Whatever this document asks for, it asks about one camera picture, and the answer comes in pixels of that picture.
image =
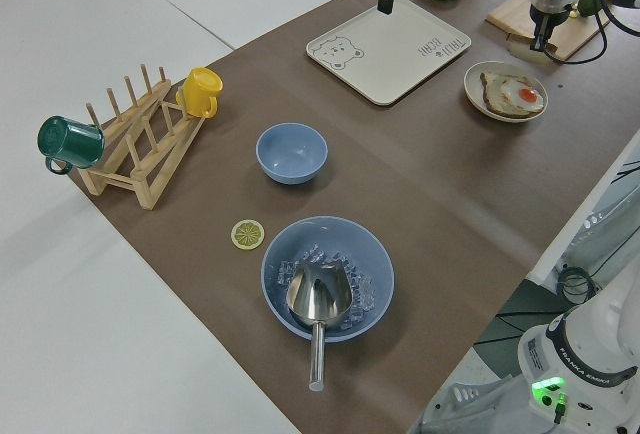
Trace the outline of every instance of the scoop handle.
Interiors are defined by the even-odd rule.
[[[324,389],[324,328],[324,322],[314,322],[311,333],[309,389],[315,392]]]

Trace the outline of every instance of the egg white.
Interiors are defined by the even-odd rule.
[[[531,90],[536,94],[536,100],[533,102],[525,101],[520,97],[520,89]],[[531,86],[517,79],[506,79],[500,86],[500,92],[506,102],[516,106],[518,109],[525,111],[539,111],[544,107],[544,99],[538,91],[532,89]]]

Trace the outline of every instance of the brown table surface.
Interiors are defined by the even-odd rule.
[[[91,197],[305,434],[408,429],[640,128],[639,68],[621,32],[608,28],[609,52],[592,64],[528,65],[549,108],[507,124],[479,113],[463,90],[477,62],[526,66],[484,21],[504,0],[412,1],[473,45],[395,105],[374,106],[306,56],[309,40],[376,2],[334,0],[210,66],[225,86],[218,115],[153,211],[122,189]],[[577,56],[598,50],[592,41]],[[329,145],[324,169],[300,186],[271,181],[255,158],[260,133],[289,121]],[[314,215],[371,230],[396,274],[382,320],[327,346],[321,394],[307,388],[309,343],[279,323],[260,288],[269,242]],[[249,252],[229,240],[245,218],[266,230]]]

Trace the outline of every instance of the rectangular tray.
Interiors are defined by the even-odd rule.
[[[307,54],[377,105],[393,104],[471,46],[471,39],[409,0],[376,7],[307,44]]]

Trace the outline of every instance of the large blue bowl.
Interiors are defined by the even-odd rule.
[[[311,339],[308,329],[292,317],[286,302],[287,287],[278,283],[281,263],[300,260],[306,251],[318,245],[327,253],[340,252],[367,272],[373,282],[375,302],[363,319],[349,329],[329,329],[326,342],[352,339],[369,330],[384,315],[393,296],[394,274],[391,259],[380,241],[364,227],[339,217],[310,217],[282,230],[271,242],[262,260],[262,291],[271,311],[287,329]]]
[[[328,152],[318,131],[295,122],[271,126],[256,143],[260,167],[283,184],[302,184],[312,179],[327,160]]]

